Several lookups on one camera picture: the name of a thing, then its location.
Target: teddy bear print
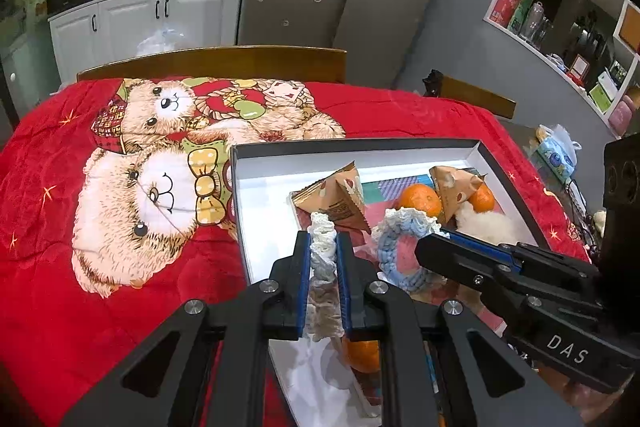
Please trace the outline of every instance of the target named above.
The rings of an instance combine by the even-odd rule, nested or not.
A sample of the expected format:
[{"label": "teddy bear print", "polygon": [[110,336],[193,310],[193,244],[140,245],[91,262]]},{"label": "teddy bear print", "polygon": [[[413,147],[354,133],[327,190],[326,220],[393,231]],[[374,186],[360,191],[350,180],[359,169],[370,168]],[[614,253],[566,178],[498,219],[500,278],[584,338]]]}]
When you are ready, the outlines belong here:
[{"label": "teddy bear print", "polygon": [[98,148],[84,174],[72,239],[76,279],[102,297],[123,285],[141,288],[196,229],[188,155],[168,140],[127,155]]},{"label": "teddy bear print", "polygon": [[92,124],[98,147],[128,154],[184,131],[196,111],[193,91],[178,80],[125,79]]},{"label": "teddy bear print", "polygon": [[[257,118],[216,121],[190,132],[190,140],[195,143],[224,140],[230,148],[241,143],[344,138],[342,126],[316,109],[311,93],[301,82],[262,79],[243,82],[244,88],[262,91],[264,112]],[[239,89],[231,87],[210,95],[230,97],[238,92]]]}]

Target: green box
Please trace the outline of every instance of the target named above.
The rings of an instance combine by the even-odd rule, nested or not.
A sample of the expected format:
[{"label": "green box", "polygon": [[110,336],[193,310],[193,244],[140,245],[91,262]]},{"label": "green box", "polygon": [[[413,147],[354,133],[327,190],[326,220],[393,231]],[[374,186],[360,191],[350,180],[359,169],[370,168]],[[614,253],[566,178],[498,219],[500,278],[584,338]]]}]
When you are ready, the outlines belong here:
[{"label": "green box", "polygon": [[591,100],[596,103],[598,109],[603,113],[611,105],[611,101],[609,100],[607,93],[604,91],[604,89],[602,89],[602,86],[600,84],[596,84],[596,87],[590,90],[589,96],[591,97]]}]

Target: brown snack packet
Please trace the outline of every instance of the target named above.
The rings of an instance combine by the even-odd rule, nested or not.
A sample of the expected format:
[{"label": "brown snack packet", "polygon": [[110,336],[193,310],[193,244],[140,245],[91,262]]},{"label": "brown snack packet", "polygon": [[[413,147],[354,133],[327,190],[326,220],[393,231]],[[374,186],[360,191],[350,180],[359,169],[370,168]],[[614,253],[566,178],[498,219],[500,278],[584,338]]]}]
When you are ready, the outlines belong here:
[{"label": "brown snack packet", "polygon": [[444,165],[432,167],[429,169],[429,174],[442,200],[442,212],[438,216],[438,222],[441,225],[447,223],[460,205],[468,200],[484,182],[484,176]]},{"label": "brown snack packet", "polygon": [[309,214],[322,212],[336,225],[371,233],[364,217],[362,185],[354,162],[294,192],[291,200]]}]

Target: clear plastic bag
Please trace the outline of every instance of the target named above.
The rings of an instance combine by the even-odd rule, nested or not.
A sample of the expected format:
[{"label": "clear plastic bag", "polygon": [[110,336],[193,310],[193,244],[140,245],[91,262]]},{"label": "clear plastic bag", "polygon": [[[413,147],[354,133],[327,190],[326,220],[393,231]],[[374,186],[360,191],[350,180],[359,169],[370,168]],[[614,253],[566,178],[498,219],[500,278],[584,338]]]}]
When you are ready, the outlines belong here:
[{"label": "clear plastic bag", "polygon": [[163,52],[193,48],[189,39],[180,30],[163,28],[146,38],[136,48],[136,57],[156,55]]}]

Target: bear eye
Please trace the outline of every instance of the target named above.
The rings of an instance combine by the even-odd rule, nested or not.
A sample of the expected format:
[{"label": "bear eye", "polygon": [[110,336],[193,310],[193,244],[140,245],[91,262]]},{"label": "bear eye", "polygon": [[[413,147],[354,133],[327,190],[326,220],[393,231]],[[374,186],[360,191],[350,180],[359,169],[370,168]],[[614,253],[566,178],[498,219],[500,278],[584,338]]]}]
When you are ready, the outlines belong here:
[{"label": "bear eye", "polygon": [[142,222],[138,223],[135,227],[133,227],[133,233],[136,234],[138,237],[145,237],[147,232],[148,232],[148,228]]}]

